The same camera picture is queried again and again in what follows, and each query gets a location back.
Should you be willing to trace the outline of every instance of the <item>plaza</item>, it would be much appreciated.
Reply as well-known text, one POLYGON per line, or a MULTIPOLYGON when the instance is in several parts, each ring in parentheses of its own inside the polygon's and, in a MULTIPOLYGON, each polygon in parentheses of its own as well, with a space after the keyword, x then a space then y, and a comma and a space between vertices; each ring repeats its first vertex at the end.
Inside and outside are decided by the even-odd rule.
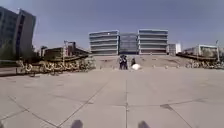
POLYGON ((0 77, 0 120, 5 128, 223 128, 223 76, 155 67, 0 77))

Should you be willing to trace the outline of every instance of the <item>distant building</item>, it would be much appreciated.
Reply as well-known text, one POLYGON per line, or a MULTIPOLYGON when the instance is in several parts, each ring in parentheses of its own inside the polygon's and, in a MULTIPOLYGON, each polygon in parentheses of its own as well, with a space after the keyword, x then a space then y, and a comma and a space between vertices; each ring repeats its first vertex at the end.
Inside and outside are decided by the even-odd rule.
POLYGON ((195 56, 214 57, 217 55, 217 46, 198 45, 183 50, 183 53, 195 56))
POLYGON ((36 17, 22 9, 16 14, 0 7, 0 47, 11 43, 17 58, 31 57, 35 23, 36 17))
POLYGON ((166 55, 168 31, 140 29, 138 31, 139 54, 166 55))
POLYGON ((119 54, 138 54, 138 35, 136 33, 120 34, 119 54))
POLYGON ((181 52, 181 45, 178 44, 168 44, 169 55, 176 55, 181 52))
POLYGON ((167 55, 167 30, 140 29, 138 33, 104 31, 89 34, 93 55, 167 55))
POLYGON ((89 40, 93 55, 118 55, 119 31, 90 33, 89 40))
POLYGON ((76 42, 66 42, 64 47, 50 48, 44 50, 45 59, 55 59, 67 56, 88 55, 90 52, 77 46, 76 42))

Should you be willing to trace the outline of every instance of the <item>sky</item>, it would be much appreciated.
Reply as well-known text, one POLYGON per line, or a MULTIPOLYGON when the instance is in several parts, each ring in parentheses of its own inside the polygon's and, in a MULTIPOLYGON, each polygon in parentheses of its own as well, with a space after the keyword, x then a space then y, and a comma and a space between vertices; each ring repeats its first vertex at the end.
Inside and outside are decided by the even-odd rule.
POLYGON ((224 46, 223 0, 0 0, 0 6, 18 8, 37 17, 36 48, 75 41, 89 48, 90 32, 165 29, 168 43, 183 48, 198 44, 224 46))

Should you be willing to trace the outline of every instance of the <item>pole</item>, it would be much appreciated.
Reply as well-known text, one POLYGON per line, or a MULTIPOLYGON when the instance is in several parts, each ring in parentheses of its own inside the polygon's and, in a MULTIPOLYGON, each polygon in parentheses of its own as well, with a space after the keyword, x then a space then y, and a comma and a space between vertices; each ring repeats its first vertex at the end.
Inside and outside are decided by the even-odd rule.
POLYGON ((219 46, 218 46, 219 40, 216 41, 216 52, 217 52, 217 60, 218 62, 220 62, 220 58, 219 58, 219 46))
POLYGON ((63 50, 62 50, 62 61, 63 61, 63 65, 65 65, 65 44, 66 44, 66 41, 64 41, 64 46, 63 46, 63 50))

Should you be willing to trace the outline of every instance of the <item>lamp post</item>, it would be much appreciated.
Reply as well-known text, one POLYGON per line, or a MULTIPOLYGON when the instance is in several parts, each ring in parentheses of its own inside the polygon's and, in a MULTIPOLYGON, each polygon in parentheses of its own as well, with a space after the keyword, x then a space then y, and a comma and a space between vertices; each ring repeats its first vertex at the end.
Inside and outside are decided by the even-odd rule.
POLYGON ((215 43, 216 43, 217 59, 218 59, 218 62, 220 62, 220 58, 219 58, 219 46, 218 46, 219 40, 217 40, 215 43))

